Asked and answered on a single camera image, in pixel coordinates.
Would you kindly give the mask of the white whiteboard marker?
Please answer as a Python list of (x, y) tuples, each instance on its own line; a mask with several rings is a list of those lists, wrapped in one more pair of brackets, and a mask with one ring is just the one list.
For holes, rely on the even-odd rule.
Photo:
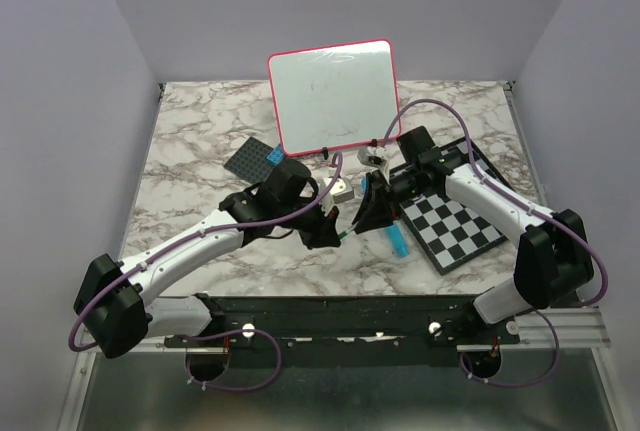
[(346, 236), (348, 236), (349, 234), (351, 234), (352, 232), (354, 232), (355, 228), (356, 228), (356, 225), (352, 225), (352, 226), (348, 227), (347, 229), (345, 229), (345, 230), (341, 231), (341, 232), (338, 234), (338, 238), (339, 238), (340, 240), (344, 239)]

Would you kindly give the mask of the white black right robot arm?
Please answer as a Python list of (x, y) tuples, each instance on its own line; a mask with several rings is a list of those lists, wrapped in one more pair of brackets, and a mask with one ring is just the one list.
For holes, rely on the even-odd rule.
[(473, 211), (517, 247), (513, 275), (477, 296), (460, 318), (460, 330), (480, 343), (498, 322), (528, 310), (546, 309), (594, 276), (581, 217), (555, 212), (524, 199), (478, 167), (473, 150), (444, 153), (424, 127), (404, 133), (398, 144), (405, 161), (392, 175), (374, 148), (358, 154), (372, 167), (363, 201), (353, 220), (358, 234), (383, 228), (397, 219), (403, 203), (432, 192)]

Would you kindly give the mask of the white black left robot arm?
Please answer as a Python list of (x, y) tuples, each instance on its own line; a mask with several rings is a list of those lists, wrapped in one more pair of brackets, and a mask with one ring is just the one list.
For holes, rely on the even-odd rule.
[(267, 238), (276, 227), (298, 232), (309, 249), (339, 246), (339, 211), (322, 205), (339, 179), (335, 172), (329, 182), (318, 183), (304, 164), (286, 158), (264, 181), (228, 195), (168, 241), (121, 260), (95, 258), (73, 305), (77, 318), (69, 348), (97, 347), (116, 358), (147, 338), (190, 336), (201, 346), (214, 344), (222, 331), (216, 305), (203, 294), (166, 297), (164, 291), (201, 266)]

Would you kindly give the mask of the pink framed whiteboard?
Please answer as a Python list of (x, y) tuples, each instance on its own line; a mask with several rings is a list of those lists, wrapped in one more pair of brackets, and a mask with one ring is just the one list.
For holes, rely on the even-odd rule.
[(267, 69), (280, 144), (288, 156), (393, 140), (402, 132), (387, 39), (274, 53)]

